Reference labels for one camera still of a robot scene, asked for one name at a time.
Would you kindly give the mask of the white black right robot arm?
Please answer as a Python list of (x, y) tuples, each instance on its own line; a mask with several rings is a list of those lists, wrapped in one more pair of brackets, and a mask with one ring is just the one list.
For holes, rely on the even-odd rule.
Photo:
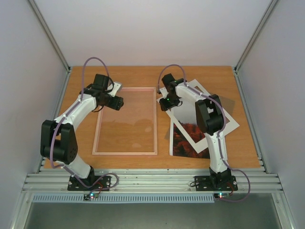
[(209, 149), (209, 183), (214, 190), (223, 188), (232, 173), (227, 162), (224, 137), (226, 117), (219, 97), (206, 95), (191, 87), (185, 79), (174, 79), (172, 74), (163, 76), (162, 83), (167, 91), (166, 96), (160, 99), (162, 111), (177, 107), (181, 102), (194, 105), (197, 126), (204, 134)]

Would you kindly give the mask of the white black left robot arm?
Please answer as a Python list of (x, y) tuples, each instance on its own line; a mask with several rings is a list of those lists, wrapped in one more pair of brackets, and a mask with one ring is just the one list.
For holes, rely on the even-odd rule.
[(42, 123), (41, 156), (79, 177), (79, 184), (85, 190), (95, 187), (96, 178), (90, 174), (91, 166), (78, 155), (75, 131), (86, 116), (98, 107), (120, 110), (124, 102), (116, 94), (121, 89), (121, 83), (114, 82), (109, 76), (96, 74), (93, 83), (82, 88), (68, 110), (54, 120), (45, 120)]

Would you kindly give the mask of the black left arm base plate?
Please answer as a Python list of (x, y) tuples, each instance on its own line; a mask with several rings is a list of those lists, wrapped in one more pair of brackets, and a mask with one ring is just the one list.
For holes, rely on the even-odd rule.
[(104, 176), (95, 185), (94, 182), (99, 178), (99, 176), (89, 175), (86, 179), (77, 179), (76, 177), (70, 177), (68, 182), (68, 191), (92, 191), (100, 190), (108, 191), (110, 189), (111, 177)]

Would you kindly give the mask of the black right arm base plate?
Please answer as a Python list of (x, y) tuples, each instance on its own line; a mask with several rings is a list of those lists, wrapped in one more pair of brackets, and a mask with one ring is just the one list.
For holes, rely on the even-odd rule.
[(238, 185), (235, 176), (229, 176), (224, 181), (212, 181), (210, 176), (195, 176), (196, 191), (237, 191)]

